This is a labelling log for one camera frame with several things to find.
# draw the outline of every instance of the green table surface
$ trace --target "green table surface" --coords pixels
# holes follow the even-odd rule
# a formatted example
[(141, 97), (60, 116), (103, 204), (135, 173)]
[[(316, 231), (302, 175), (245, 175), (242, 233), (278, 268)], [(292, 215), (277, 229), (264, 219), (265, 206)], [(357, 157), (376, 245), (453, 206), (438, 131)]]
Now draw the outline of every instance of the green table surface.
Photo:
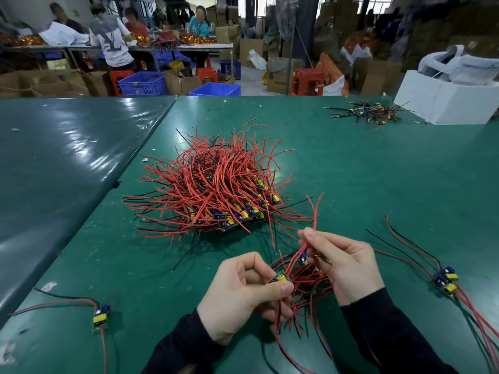
[[(180, 97), (141, 154), (176, 157), (186, 143), (175, 131), (229, 135), (249, 119), (257, 137), (282, 138), (278, 157), (280, 180), (296, 180), (286, 188), (294, 201), (324, 192), (317, 227), (374, 244), (365, 228), (394, 243), (383, 215), (420, 246), (453, 266), (475, 307), (499, 327), (499, 125), (434, 126), (406, 113), (399, 124), (353, 124), (329, 119), (323, 106), (346, 107), (336, 97)], [(173, 245), (168, 239), (145, 239), (134, 227), (133, 212), (122, 195), (152, 190), (136, 182), (145, 173), (136, 157), (38, 283), (56, 282), (53, 292), (97, 298), (111, 305), (106, 331), (108, 372), (138, 373), (154, 345), (169, 333), (180, 316), (203, 297), (221, 261), (259, 251), (265, 260), (277, 255), (268, 226), (253, 234), (234, 231), (226, 237), (205, 236), (202, 245), (171, 273), (188, 249), (190, 239)], [(306, 203), (294, 207), (310, 213)], [(291, 251), (279, 240), (278, 247)], [(392, 248), (383, 246), (388, 252)], [(486, 373), (488, 367), (463, 311), (435, 291), (408, 265), (378, 257), (386, 287), (396, 305), (412, 320), (437, 354), (461, 374)], [(21, 308), (54, 299), (32, 292)], [(373, 373), (359, 355), (333, 297), (318, 305), (322, 332), (340, 372)], [(15, 344), (15, 362), (1, 373), (102, 372), (102, 347), (91, 331), (91, 308), (57, 307), (11, 318), (0, 332), (0, 346)], [(336, 372), (315, 332), (298, 339), (283, 332), (288, 353), (301, 365)], [(273, 341), (268, 324), (258, 318), (238, 333), (216, 366), (217, 373), (295, 373)]]

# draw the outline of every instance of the blue plastic crate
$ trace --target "blue plastic crate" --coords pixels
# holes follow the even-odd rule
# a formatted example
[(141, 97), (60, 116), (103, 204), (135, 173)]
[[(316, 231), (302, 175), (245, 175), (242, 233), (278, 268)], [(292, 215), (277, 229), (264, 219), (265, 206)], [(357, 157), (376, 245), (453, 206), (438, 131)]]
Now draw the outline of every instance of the blue plastic crate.
[(137, 72), (118, 81), (124, 96), (167, 95), (163, 72)]
[[(220, 72), (223, 75), (232, 75), (230, 60), (220, 61)], [(241, 79), (241, 62), (239, 60), (234, 60), (234, 79), (235, 80)]]
[(237, 84), (207, 83), (189, 93), (190, 96), (240, 96), (241, 86)]

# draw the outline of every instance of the right hand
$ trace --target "right hand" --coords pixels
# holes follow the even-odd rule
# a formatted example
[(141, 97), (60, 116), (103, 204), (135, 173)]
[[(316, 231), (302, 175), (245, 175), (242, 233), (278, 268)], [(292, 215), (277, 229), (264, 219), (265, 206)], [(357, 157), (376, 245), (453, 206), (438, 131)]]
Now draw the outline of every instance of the right hand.
[[(308, 243), (308, 261), (328, 276), (340, 306), (346, 306), (385, 287), (374, 251), (363, 241), (312, 228), (298, 231), (300, 245)], [(331, 264), (315, 255), (323, 255)]]

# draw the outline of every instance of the black sleeve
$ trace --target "black sleeve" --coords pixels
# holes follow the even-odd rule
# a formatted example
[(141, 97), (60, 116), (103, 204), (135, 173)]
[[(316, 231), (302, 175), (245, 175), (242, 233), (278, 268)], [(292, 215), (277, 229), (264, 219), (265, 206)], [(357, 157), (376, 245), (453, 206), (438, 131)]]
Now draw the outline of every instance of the black sleeve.
[(341, 307), (364, 358), (385, 373), (456, 374), (444, 364), (386, 288)]
[(196, 365), (196, 373), (210, 373), (224, 350), (225, 346), (209, 337), (196, 309), (159, 341), (142, 374), (177, 374), (188, 365)]

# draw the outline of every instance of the white styrofoam box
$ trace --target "white styrofoam box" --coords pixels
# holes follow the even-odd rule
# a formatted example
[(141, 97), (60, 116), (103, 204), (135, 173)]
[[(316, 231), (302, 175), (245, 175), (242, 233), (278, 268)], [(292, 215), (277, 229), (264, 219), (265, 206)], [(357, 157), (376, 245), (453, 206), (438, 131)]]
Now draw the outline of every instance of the white styrofoam box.
[(460, 85), (407, 71), (396, 105), (434, 125), (483, 125), (499, 107), (499, 83)]

